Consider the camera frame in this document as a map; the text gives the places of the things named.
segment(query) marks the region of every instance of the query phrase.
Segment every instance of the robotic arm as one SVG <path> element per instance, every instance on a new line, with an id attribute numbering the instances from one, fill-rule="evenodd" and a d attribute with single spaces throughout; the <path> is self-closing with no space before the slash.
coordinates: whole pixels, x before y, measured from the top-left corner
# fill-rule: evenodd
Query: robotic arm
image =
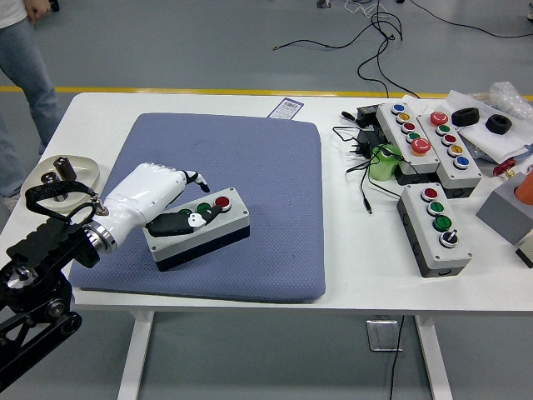
<path id="1" fill-rule="evenodd" d="M 91 188 L 74 181 L 33 187 L 26 192 L 27 208 L 50 218 L 7 250 L 11 261 L 0 270 L 0 310 L 9 307 L 14 312 L 0 324 L 0 392 L 81 326 L 82 318 L 70 311 L 72 286 L 62 268 L 73 259 L 92 268 L 101 254 L 119 248 L 131 230 L 168 216 L 160 214 L 192 182 L 209 192 L 198 172 L 143 163 L 109 193 L 103 204 Z M 91 201 L 66 217 L 38 204 L 70 192 L 87 193 Z M 92 212 L 82 222 L 74 223 L 71 218 L 83 208 Z M 214 206 L 202 213 L 181 214 L 181 219 L 172 219 L 172 233 L 163 228 L 159 234 L 192 233 L 221 211 L 221 207 Z M 29 330 L 38 323 L 47 327 L 25 342 Z"/>

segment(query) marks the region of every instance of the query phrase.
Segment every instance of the button switch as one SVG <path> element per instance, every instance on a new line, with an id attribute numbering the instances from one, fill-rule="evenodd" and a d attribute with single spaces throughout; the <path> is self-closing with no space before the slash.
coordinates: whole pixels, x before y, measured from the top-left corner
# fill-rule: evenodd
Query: button switch
<path id="1" fill-rule="evenodd" d="M 446 232 L 451 228 L 451 220 L 446 215 L 439 215 L 433 220 L 433 228 L 439 232 Z"/>
<path id="2" fill-rule="evenodd" d="M 459 157 L 463 153 L 463 147 L 454 144 L 448 148 L 448 155 L 450 157 Z"/>
<path id="3" fill-rule="evenodd" d="M 201 202 L 197 205 L 197 213 L 203 213 L 204 211 L 210 210 L 211 205 L 206 202 Z"/>
<path id="4" fill-rule="evenodd" d="M 413 149 L 413 153 L 416 156 L 421 157 L 421 156 L 425 155 L 427 152 L 430 151 L 431 143 L 429 143 L 429 141 L 419 137 L 419 138 L 413 140 L 413 143 L 412 143 L 411 147 Z"/>
<path id="5" fill-rule="evenodd" d="M 445 136 L 450 133 L 451 129 L 447 125 L 439 125 L 435 128 L 435 132 L 439 136 Z"/>
<path id="6" fill-rule="evenodd" d="M 451 232 L 442 233 L 441 237 L 439 237 L 439 242 L 441 242 L 441 245 L 445 248 L 454 248 L 459 242 L 459 239 L 457 238 L 457 230 L 454 229 Z"/>
<path id="7" fill-rule="evenodd" d="M 215 202 L 214 204 L 216 206 L 220 206 L 222 207 L 222 212 L 223 213 L 227 213 L 228 211 L 230 211 L 230 208 L 232 208 L 232 202 L 230 201 L 230 199 L 226 196 L 220 196 L 220 197 L 217 197 L 215 199 Z"/>
<path id="8" fill-rule="evenodd" d="M 405 134 L 405 135 L 408 135 L 409 133 L 411 132 L 414 132 L 416 129 L 416 126 L 414 123 L 411 123 L 411 122 L 406 122 L 404 123 L 402 126 L 401 126 L 401 131 Z"/>
<path id="9" fill-rule="evenodd" d="M 421 197 L 425 202 L 431 203 L 439 197 L 439 193 L 435 189 L 429 187 L 424 189 L 424 191 L 421 193 Z"/>
<path id="10" fill-rule="evenodd" d="M 405 114 L 404 112 L 402 112 L 401 114 L 398 114 L 398 116 L 396 117 L 396 122 L 397 123 L 408 123 L 409 120 L 411 119 L 411 116 L 409 114 Z"/>
<path id="11" fill-rule="evenodd" d="M 457 139 L 453 135 L 445 135 L 442 138 L 442 144 L 444 144 L 445 146 L 451 146 L 452 144 L 456 144 L 456 142 L 457 142 Z"/>
<path id="12" fill-rule="evenodd" d="M 409 144 L 413 143 L 413 140 L 419 138 L 420 135 L 418 133 L 411 132 L 406 136 L 406 140 Z"/>
<path id="13" fill-rule="evenodd" d="M 432 112 L 430 115 L 430 121 L 433 125 L 438 127 L 448 122 L 448 116 L 440 111 Z"/>
<path id="14" fill-rule="evenodd" d="M 432 217 L 436 217 L 437 215 L 441 215 L 444 212 L 444 206 L 439 202 L 430 202 L 427 205 L 427 212 Z"/>
<path id="15" fill-rule="evenodd" d="M 470 161 L 468 161 L 468 158 L 459 156 L 455 160 L 453 160 L 453 165 L 457 169 L 467 169 L 468 165 L 470 164 Z"/>
<path id="16" fill-rule="evenodd" d="M 406 108 L 402 104 L 395 104 L 392 106 L 391 112 L 394 115 L 398 115 L 399 113 L 403 113 L 406 110 Z"/>

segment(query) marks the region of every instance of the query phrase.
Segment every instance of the white sneaker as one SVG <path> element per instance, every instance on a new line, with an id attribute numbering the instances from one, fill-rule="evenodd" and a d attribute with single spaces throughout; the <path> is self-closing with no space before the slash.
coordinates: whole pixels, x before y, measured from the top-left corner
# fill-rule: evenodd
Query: white sneaker
<path id="1" fill-rule="evenodd" d="M 15 194 L 14 196 L 11 196 L 11 197 L 3 198 L 3 203 L 6 205 L 7 209 L 9 210 L 9 213 L 13 212 L 13 210 L 15 209 L 15 206 L 18 203 L 19 198 L 20 198 L 20 193 Z"/>

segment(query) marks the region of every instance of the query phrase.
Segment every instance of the table leg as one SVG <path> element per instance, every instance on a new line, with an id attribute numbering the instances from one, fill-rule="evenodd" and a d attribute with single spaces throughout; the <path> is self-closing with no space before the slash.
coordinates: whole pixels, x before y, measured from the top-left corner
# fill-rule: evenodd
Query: table leg
<path id="1" fill-rule="evenodd" d="M 135 400 L 141 386 L 142 369 L 147 355 L 150 332 L 152 330 L 153 311 L 132 312 L 135 317 L 132 340 L 127 351 L 124 374 L 118 391 L 118 400 Z"/>
<path id="2" fill-rule="evenodd" d="M 439 340 L 436 336 L 435 324 L 432 317 L 415 315 L 416 327 L 426 360 L 427 377 L 430 381 L 431 394 L 434 400 L 452 400 L 450 384 L 446 375 L 446 368 L 442 360 Z"/>

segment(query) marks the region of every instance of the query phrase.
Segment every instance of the metal bracket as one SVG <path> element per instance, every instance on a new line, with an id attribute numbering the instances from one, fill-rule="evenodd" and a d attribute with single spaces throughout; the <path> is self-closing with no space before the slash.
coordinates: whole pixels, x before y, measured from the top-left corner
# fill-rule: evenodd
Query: metal bracket
<path id="1" fill-rule="evenodd" d="M 395 320 L 378 320 L 366 321 L 366 330 L 368 332 L 368 344 L 373 352 L 395 352 L 398 344 L 398 321 Z"/>

